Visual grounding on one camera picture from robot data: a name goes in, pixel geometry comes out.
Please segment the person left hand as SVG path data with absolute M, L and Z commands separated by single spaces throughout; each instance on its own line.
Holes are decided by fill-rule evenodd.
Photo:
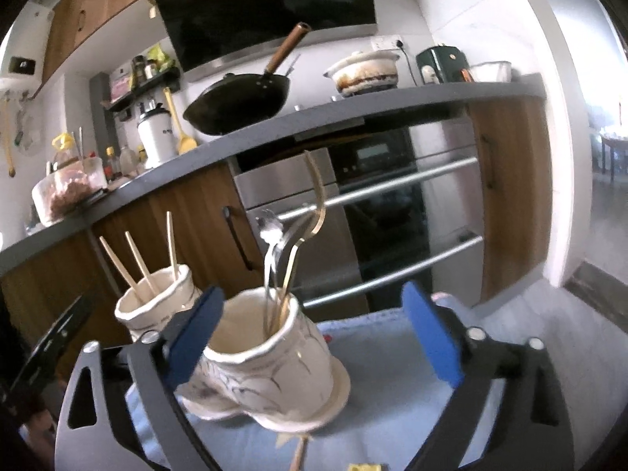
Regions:
M 21 428 L 24 441 L 48 470 L 54 469 L 54 421 L 48 409 L 33 416 Z

